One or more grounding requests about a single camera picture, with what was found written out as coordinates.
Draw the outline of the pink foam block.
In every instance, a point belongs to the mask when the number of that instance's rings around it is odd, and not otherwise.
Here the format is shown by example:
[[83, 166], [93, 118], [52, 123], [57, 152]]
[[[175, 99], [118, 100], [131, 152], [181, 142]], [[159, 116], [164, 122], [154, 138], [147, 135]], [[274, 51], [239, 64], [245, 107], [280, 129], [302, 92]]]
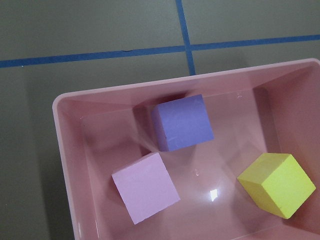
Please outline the pink foam block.
[[143, 156], [111, 176], [135, 225], [180, 201], [158, 152]]

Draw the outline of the purple foam block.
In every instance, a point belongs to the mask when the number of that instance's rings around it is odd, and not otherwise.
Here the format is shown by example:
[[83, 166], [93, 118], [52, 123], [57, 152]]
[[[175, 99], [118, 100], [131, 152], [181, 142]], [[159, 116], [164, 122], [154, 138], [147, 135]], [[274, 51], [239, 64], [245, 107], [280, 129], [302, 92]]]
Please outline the purple foam block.
[[172, 152], [214, 139], [201, 94], [160, 103], [151, 118], [161, 152]]

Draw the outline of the yellow foam block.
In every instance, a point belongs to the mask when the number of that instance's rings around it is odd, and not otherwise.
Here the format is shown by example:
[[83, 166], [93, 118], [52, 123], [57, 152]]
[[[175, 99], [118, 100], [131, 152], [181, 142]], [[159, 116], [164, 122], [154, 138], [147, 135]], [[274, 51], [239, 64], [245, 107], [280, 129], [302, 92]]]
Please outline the yellow foam block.
[[289, 219], [316, 190], [294, 156], [262, 153], [237, 180], [262, 210]]

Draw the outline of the pink plastic bin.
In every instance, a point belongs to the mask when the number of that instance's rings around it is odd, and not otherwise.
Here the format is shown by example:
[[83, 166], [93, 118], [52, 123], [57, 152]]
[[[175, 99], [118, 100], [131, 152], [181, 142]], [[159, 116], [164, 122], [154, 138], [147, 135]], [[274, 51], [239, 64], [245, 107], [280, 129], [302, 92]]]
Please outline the pink plastic bin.
[[[111, 174], [158, 151], [157, 104], [202, 95], [214, 139], [161, 158], [180, 196], [134, 224]], [[315, 58], [68, 92], [52, 105], [77, 240], [317, 240], [320, 192], [289, 219], [259, 209], [237, 181], [260, 154], [290, 153], [320, 184]]]

